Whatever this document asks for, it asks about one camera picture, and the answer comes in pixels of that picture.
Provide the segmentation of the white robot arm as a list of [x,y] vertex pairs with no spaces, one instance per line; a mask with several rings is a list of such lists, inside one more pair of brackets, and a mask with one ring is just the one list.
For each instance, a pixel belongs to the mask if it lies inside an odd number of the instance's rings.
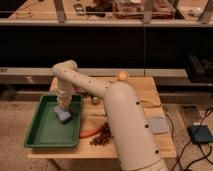
[[103,100],[122,171],[168,171],[155,141],[144,108],[134,87],[126,81],[109,83],[77,72],[68,60],[55,64],[57,96],[70,97],[77,86]]

